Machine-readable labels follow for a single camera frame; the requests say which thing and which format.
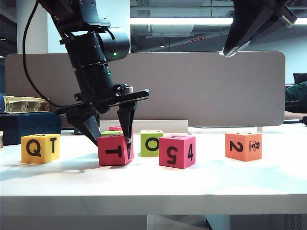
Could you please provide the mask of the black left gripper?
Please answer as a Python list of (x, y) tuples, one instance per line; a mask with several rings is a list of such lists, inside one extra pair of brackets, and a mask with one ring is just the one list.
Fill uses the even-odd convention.
[(132, 123), (137, 101), (149, 98), (149, 89), (134, 92), (132, 86), (120, 83), (97, 92), (77, 93), (74, 95), (76, 104), (67, 105), (55, 113), (66, 116), (81, 133), (87, 136), (94, 144), (100, 137), (100, 130), (96, 120), (96, 111), (106, 113), (109, 107), (119, 106), (118, 119), (127, 143), (131, 147)]

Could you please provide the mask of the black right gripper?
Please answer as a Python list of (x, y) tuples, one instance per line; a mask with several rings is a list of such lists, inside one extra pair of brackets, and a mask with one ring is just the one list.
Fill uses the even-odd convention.
[(235, 0), (233, 22), (220, 55), (231, 57), (273, 25), (291, 28), (297, 16), (286, 6), (287, 0)]

